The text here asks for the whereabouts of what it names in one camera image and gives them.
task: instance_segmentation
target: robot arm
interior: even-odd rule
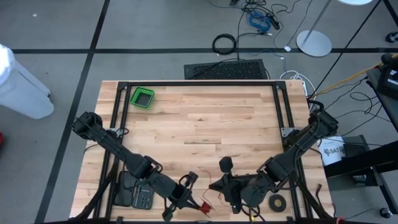
[[[224,176],[209,188],[223,193],[225,200],[231,204],[233,212],[239,213],[242,209],[242,199],[249,207],[255,208],[264,200],[269,190],[282,187],[291,175],[318,216],[329,218],[330,216],[317,203],[306,186],[299,181],[294,170],[295,161],[317,140],[335,134],[337,124],[337,120],[321,106],[319,110],[310,114],[307,127],[301,131],[293,130],[283,140],[284,146],[289,149],[266,160],[258,168],[257,174],[232,176],[232,160],[230,157],[224,157],[220,160]]]
[[[137,180],[144,179],[162,198],[171,201],[171,205],[162,214],[165,221],[172,219],[176,208],[193,208],[201,210],[192,198],[192,187],[198,176],[194,172],[183,176],[184,184],[174,182],[170,177],[161,174],[162,166],[149,156],[132,153],[117,141],[116,133],[102,127],[101,117],[95,113],[85,112],[72,124],[73,131],[83,139],[96,141],[105,150],[126,163],[127,170]]]

